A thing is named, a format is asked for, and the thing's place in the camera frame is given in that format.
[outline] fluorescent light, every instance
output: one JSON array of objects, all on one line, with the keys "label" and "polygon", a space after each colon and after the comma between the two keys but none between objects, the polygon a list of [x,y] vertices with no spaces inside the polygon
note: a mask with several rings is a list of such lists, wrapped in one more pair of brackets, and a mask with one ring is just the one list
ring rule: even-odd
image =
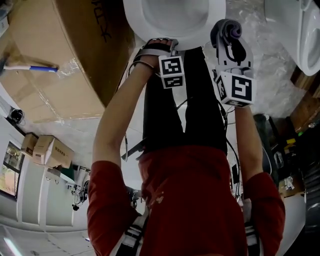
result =
[{"label": "fluorescent light", "polygon": [[21,252],[17,249],[15,244],[9,238],[4,237],[3,240],[5,241],[6,245],[10,248],[14,256],[23,256]]}]

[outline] backpack strap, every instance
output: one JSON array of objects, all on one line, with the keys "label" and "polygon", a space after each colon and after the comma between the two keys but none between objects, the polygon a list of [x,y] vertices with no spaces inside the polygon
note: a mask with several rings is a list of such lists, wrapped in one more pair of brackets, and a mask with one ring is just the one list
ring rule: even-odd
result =
[{"label": "backpack strap", "polygon": [[250,199],[245,199],[243,203],[243,218],[248,248],[248,256],[263,256],[264,250],[258,232],[251,220],[252,204]]},{"label": "backpack strap", "polygon": [[140,254],[144,241],[144,233],[149,218],[149,210],[146,207],[144,214],[135,219],[133,224],[123,233],[120,240],[113,248],[110,256],[136,256]]}]

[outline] blue handle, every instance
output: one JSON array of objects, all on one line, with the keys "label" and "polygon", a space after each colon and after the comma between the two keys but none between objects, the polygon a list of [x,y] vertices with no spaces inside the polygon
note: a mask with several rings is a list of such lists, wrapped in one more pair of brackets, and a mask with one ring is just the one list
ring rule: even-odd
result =
[{"label": "blue handle", "polygon": [[47,66],[30,66],[30,70],[38,70],[38,71],[45,71],[45,72],[58,72],[57,67],[47,67]]}]

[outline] black pants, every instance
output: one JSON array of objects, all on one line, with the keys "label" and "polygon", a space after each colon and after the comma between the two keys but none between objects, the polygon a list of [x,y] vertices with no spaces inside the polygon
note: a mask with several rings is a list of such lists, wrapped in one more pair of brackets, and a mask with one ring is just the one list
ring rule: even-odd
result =
[{"label": "black pants", "polygon": [[171,89],[164,89],[153,75],[144,99],[144,153],[181,146],[199,145],[227,154],[226,132],[202,48],[188,50],[184,57],[186,92],[185,133]]}]

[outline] red shirt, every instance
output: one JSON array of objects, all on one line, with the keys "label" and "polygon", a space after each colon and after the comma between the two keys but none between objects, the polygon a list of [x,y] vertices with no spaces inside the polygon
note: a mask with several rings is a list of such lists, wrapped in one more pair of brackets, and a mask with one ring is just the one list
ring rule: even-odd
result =
[{"label": "red shirt", "polygon": [[[139,167],[150,209],[141,256],[247,255],[244,217],[230,192],[230,168],[221,150],[166,148],[144,155]],[[264,255],[275,255],[285,223],[276,186],[260,173],[244,185],[244,196],[251,199]],[[92,165],[87,216],[96,254],[108,256],[138,216],[116,164]]]}]

